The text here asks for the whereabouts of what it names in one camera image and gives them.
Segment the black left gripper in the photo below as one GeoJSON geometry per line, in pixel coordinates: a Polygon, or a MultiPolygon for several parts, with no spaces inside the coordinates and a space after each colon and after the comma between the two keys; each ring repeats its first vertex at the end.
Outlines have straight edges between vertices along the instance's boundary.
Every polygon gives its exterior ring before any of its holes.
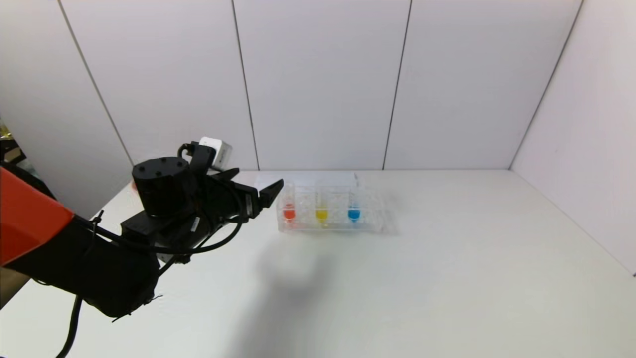
{"type": "MultiPolygon", "coordinates": [[[[229,222],[245,223],[259,214],[257,190],[233,181],[239,173],[239,168],[213,175],[197,173],[198,211],[207,226],[224,226],[229,222]]],[[[284,180],[279,179],[260,190],[261,208],[270,208],[283,188],[284,180]]]]}

